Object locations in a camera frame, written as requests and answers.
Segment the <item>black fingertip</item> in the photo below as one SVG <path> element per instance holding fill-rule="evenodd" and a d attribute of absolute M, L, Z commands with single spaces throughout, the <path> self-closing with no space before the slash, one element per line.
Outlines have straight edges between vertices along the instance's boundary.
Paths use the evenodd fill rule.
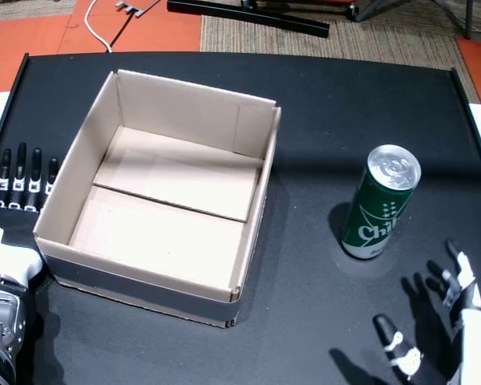
<path fill-rule="evenodd" d="M 415 289 L 411 285 L 410 281 L 408 278 L 401 278 L 401 286 L 410 301 L 416 301 L 418 294 L 415 292 Z"/>
<path fill-rule="evenodd" d="M 16 179 L 23 179 L 26 165 L 26 143 L 21 142 L 16 156 Z"/>
<path fill-rule="evenodd" d="M 53 157 L 50 159 L 50 163 L 48 164 L 48 183 L 53 184 L 58 173 L 59 160 L 56 157 Z"/>
<path fill-rule="evenodd" d="M 435 261 L 432 261 L 430 259 L 427 262 L 427 268 L 429 269 L 430 272 L 432 272 L 432 274 L 436 275 L 437 277 L 442 277 L 443 269 Z"/>
<path fill-rule="evenodd" d="M 30 174 L 30 178 L 32 180 L 41 179 L 41 167 L 42 167 L 41 163 L 42 163 L 41 148 L 36 148 L 34 152 L 32 152 L 32 173 Z"/>
<path fill-rule="evenodd" d="M 10 158 L 11 158 L 11 150 L 10 148 L 6 148 L 3 150 L 2 155 L 2 173 L 0 174 L 1 178 L 9 178 L 10 173 Z"/>
<path fill-rule="evenodd" d="M 414 284 L 417 288 L 417 293 L 420 299 L 422 299 L 425 303 L 430 303 L 431 299 L 429 293 L 427 292 L 427 289 L 424 286 L 424 280 L 419 273 L 414 274 Z"/>
<path fill-rule="evenodd" d="M 392 320 L 385 314 L 378 314 L 372 318 L 372 322 L 382 345 L 384 347 L 390 345 L 394 340 L 394 334 L 398 331 Z"/>
<path fill-rule="evenodd" d="M 449 254 L 454 258 L 457 258 L 462 251 L 458 243 L 450 237 L 446 239 L 446 248 Z"/>
<path fill-rule="evenodd" d="M 442 285 L 440 285 L 438 281 L 434 280 L 431 277 L 426 278 L 426 286 L 429 287 L 430 290 L 433 290 L 435 293 L 445 295 L 445 290 L 443 290 Z"/>

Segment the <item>soda can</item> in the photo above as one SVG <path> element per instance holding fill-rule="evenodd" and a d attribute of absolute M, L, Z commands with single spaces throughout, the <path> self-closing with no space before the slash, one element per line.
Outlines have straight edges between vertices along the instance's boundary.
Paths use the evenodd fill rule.
<path fill-rule="evenodd" d="M 405 148 L 384 144 L 370 152 L 342 232 L 349 254 L 370 259 L 383 251 L 420 176 L 417 158 Z"/>

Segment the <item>open cardboard box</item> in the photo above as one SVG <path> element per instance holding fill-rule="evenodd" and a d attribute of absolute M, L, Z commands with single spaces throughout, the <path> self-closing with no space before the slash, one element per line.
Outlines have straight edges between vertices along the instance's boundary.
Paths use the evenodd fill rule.
<path fill-rule="evenodd" d="M 63 285 L 231 326 L 281 110 L 273 100 L 110 73 L 34 228 Z"/>

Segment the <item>black table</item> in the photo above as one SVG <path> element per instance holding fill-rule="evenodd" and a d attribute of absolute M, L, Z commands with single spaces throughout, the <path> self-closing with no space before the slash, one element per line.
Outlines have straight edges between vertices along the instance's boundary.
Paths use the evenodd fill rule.
<path fill-rule="evenodd" d="M 204 326 L 47 279 L 36 295 L 38 339 L 20 357 L 26 383 L 366 384 L 371 376 L 395 383 L 371 324 L 379 312 L 435 354 L 427 334 L 433 326 L 424 326 L 436 318 L 408 286 L 420 284 L 414 273 L 425 277 L 428 259 L 452 269 L 443 250 L 452 236 L 471 257 L 481 288 L 481 154 L 452 73 L 270 55 L 31 58 L 0 154 L 25 140 L 30 150 L 42 147 L 45 159 L 63 157 L 107 73 L 118 68 L 243 91 L 282 106 L 239 322 L 226 330 Z M 367 154 L 385 143 L 410 149 L 422 180 L 388 250 L 357 262 L 342 252 L 338 232 Z M 13 243 L 32 244 L 34 221 L 29 213 L 0 212 Z M 431 301 L 441 307 L 432 295 Z"/>

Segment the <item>gray carpet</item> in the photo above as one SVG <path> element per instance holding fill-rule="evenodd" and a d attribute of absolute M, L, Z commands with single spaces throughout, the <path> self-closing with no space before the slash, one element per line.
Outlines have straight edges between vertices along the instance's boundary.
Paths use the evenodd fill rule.
<path fill-rule="evenodd" d="M 360 0 L 358 4 L 368 2 Z M 464 2 L 449 0 L 456 14 L 463 15 Z M 344 16 L 325 13 L 330 7 L 301 12 L 291 6 L 288 14 L 330 22 L 328 38 L 317 38 L 247 22 L 203 17 L 201 50 L 263 54 L 306 55 L 358 59 L 439 69 L 455 68 L 469 101 L 479 97 L 455 37 L 463 31 L 431 0 L 414 0 L 366 22 L 354 23 Z M 474 25 L 481 29 L 481 0 L 476 0 Z"/>
<path fill-rule="evenodd" d="M 0 20 L 12 18 L 35 18 L 73 12 L 76 0 L 21 0 L 0 2 Z"/>

